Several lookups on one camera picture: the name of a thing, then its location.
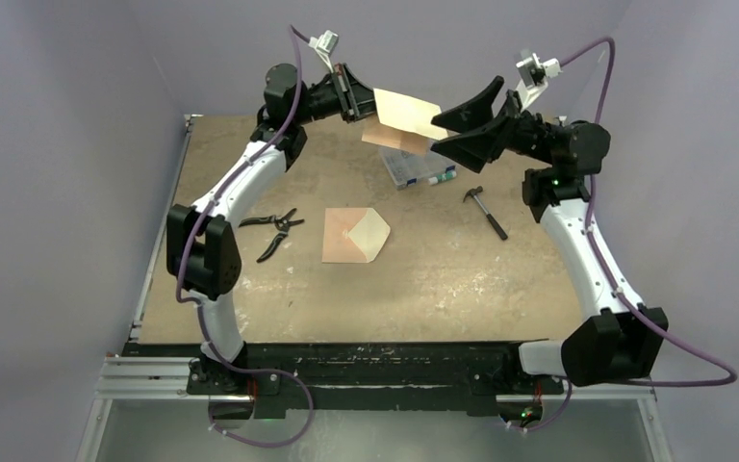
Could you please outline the pink lined letter paper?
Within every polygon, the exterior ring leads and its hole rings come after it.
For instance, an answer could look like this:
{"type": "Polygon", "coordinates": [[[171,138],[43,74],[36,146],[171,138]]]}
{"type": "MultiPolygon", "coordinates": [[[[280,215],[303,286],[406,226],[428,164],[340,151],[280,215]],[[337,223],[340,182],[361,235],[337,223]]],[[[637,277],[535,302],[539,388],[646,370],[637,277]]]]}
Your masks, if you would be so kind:
{"type": "Polygon", "coordinates": [[[439,105],[382,89],[373,97],[376,113],[363,123],[361,141],[424,156],[431,142],[448,137],[447,129],[431,123],[439,105]]]}

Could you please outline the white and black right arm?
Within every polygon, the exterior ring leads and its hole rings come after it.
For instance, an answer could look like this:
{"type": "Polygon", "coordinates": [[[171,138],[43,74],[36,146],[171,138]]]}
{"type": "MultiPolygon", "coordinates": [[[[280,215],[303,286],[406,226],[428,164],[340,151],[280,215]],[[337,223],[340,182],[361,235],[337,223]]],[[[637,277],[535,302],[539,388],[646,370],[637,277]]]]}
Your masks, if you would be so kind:
{"type": "Polygon", "coordinates": [[[501,377],[523,392],[540,375],[566,377],[576,386],[619,383],[648,376],[669,322],[659,307],[649,308],[621,280],[622,273],[602,243],[588,208],[593,194],[585,180],[599,173],[611,136],[602,126],[576,120],[549,122],[522,105],[515,90],[492,109],[504,80],[492,83],[467,102],[432,117],[450,136],[433,151],[474,172],[504,151],[544,163],[529,168],[522,180],[522,201],[556,245],[573,283],[582,324],[562,341],[526,341],[514,347],[501,377]]]}

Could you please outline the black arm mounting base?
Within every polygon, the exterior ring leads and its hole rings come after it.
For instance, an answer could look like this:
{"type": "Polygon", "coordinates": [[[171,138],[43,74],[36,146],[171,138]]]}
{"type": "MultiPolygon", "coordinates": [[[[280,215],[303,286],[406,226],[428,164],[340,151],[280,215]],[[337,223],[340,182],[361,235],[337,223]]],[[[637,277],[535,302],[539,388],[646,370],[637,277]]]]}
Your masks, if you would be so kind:
{"type": "Polygon", "coordinates": [[[249,343],[231,371],[197,344],[127,344],[124,358],[174,359],[187,367],[190,396],[241,396],[258,419],[289,410],[462,411],[495,417],[497,400],[527,406],[567,388],[521,370],[518,345],[494,342],[249,343]]]}

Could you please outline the pink and cream envelope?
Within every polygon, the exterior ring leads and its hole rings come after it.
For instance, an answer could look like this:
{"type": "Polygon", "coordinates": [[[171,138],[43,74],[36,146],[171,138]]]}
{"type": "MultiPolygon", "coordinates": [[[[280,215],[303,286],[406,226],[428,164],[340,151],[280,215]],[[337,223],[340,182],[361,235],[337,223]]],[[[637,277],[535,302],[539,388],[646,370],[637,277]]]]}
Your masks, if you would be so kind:
{"type": "Polygon", "coordinates": [[[321,261],[327,264],[371,263],[390,233],[390,225],[373,208],[327,208],[321,261]]]}

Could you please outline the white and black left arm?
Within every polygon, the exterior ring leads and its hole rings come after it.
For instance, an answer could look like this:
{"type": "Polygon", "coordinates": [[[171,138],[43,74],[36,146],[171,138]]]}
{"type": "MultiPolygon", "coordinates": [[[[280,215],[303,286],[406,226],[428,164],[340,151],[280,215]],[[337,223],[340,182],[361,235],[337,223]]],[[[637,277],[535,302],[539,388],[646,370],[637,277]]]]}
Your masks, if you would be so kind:
{"type": "Polygon", "coordinates": [[[242,273],[236,230],[248,210],[285,174],[307,141],[308,123],[339,116],[353,123],[375,114],[372,87],[346,64],[335,64],[307,86],[292,64],[272,67],[264,104],[240,158],[191,205],[173,205],[166,216],[166,269],[176,279],[175,297],[195,309],[203,342],[191,364],[192,386],[235,394],[254,369],[237,326],[233,290],[242,273]]]}

